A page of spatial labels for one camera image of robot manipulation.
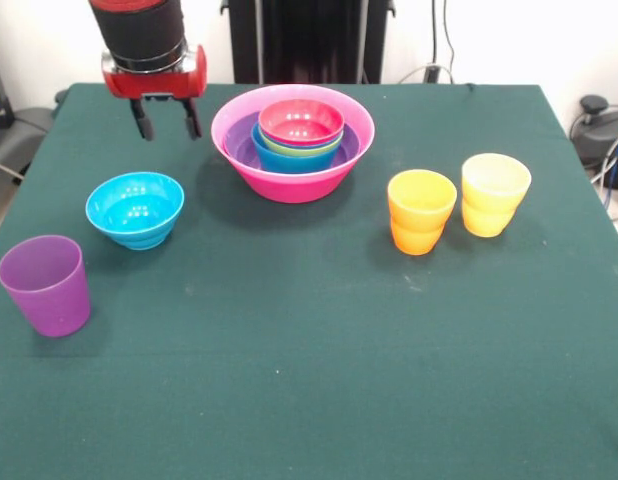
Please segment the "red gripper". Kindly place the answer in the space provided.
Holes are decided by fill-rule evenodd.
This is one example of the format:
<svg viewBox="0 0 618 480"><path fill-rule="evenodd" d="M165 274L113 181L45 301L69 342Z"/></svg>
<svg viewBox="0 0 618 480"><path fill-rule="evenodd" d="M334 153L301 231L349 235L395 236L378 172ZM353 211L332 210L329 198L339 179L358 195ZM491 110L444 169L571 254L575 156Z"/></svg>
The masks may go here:
<svg viewBox="0 0 618 480"><path fill-rule="evenodd" d="M186 52L173 68L160 72L128 72L120 69L109 51L101 60L104 81L114 97L130 99L130 108L141 137L154 139L154 130L146 115L142 97L167 96L177 99L185 111L185 125L192 140L202 137L196 98L201 97L207 86L207 59L204 49Z"/></svg>

